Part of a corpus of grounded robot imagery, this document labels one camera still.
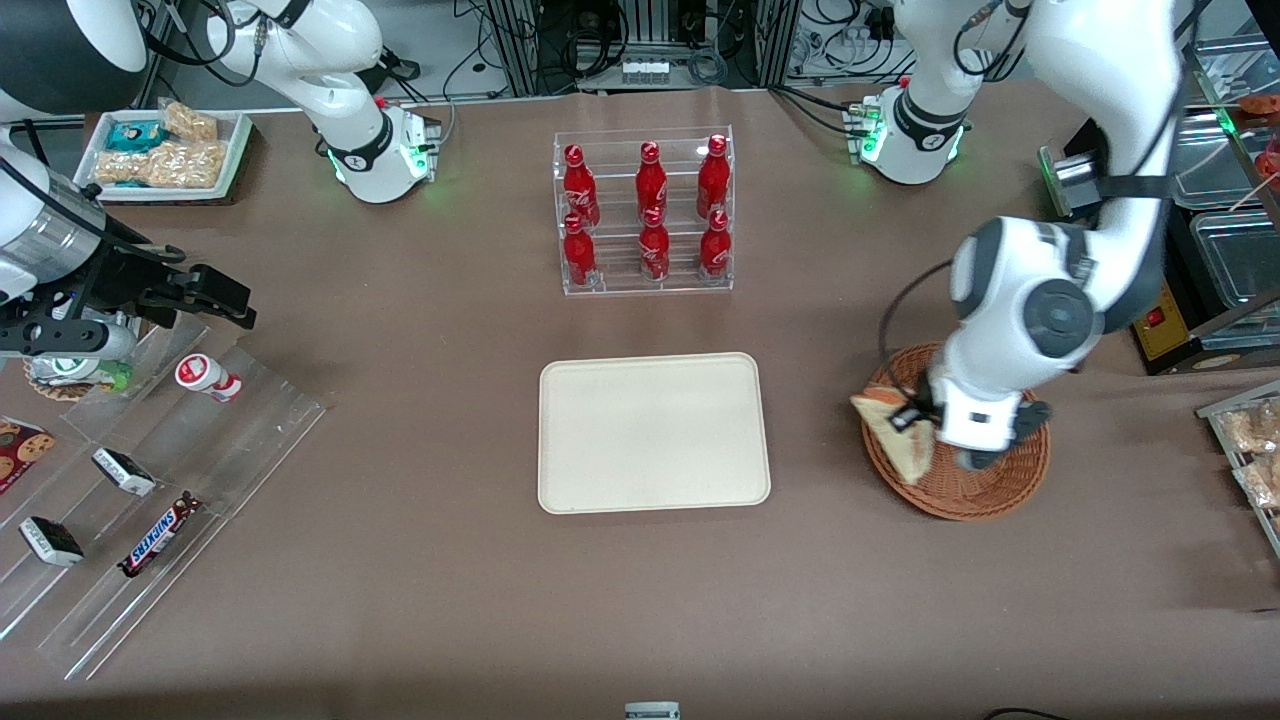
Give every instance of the bottle cap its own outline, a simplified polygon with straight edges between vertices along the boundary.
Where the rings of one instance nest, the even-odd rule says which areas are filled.
[[[666,213],[662,210],[662,208],[653,205],[650,208],[644,209],[643,219],[645,227],[655,228],[660,225],[662,222],[666,219]]]

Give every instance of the metal frame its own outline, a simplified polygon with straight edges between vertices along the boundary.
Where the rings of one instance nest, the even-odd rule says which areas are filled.
[[[800,20],[797,0],[760,0],[755,6],[755,58],[760,87],[787,79],[791,38]]]
[[[483,0],[485,10],[498,27],[494,44],[502,58],[507,85],[516,97],[538,95],[538,12],[531,0]],[[534,37],[522,38],[525,28],[534,28]]]

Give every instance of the white tray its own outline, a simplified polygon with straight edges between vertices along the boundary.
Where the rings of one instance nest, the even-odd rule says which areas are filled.
[[[232,190],[232,181],[236,179],[236,170],[239,169],[241,159],[244,156],[244,147],[248,145],[250,132],[253,129],[253,120],[244,113],[201,110],[202,114],[218,120],[218,140],[227,143],[227,159],[223,161],[223,170],[218,174],[214,187],[180,188],[180,187],[116,187],[104,184],[102,193],[97,199],[102,202],[195,202],[227,197]],[[88,147],[81,156],[81,164],[76,168],[76,184],[84,187],[93,181],[93,167],[97,164],[97,155],[106,146],[106,136],[111,126],[116,123],[131,123],[138,120],[154,120],[160,117],[159,110],[116,110],[102,113],[93,128],[93,135],[88,140]]]
[[[552,363],[539,405],[538,502],[548,512],[741,506],[769,496],[750,355]]]

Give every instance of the acrylic bottle rack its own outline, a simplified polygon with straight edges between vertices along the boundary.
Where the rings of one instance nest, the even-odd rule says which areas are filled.
[[[733,184],[737,167],[733,164],[732,127],[692,127],[666,129],[623,129],[602,132],[556,133],[552,149],[552,186],[556,201],[557,252],[561,259],[561,284],[564,295],[654,293],[690,291],[730,291],[733,288],[733,250],[730,250],[728,272],[718,282],[704,282],[698,274],[699,249],[707,220],[698,215],[698,170],[707,156],[707,141],[713,133],[728,138],[731,174],[724,210],[728,214],[728,232],[737,246],[733,215]],[[667,220],[671,236],[671,272],[666,279],[654,282],[640,273],[640,218],[636,208],[636,172],[640,169],[640,145],[658,143],[660,161],[667,172]],[[564,199],[564,147],[579,145],[586,167],[595,176],[600,202],[600,223],[589,231],[595,243],[595,263],[600,279],[593,287],[580,287],[570,281],[564,259],[564,217],[568,201]]]

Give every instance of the cookie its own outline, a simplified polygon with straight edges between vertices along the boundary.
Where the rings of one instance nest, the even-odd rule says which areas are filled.
[[[18,446],[18,460],[23,462],[35,462],[49,452],[49,448],[58,442],[54,436],[49,433],[40,433],[38,436],[32,436],[27,438],[20,446]]]

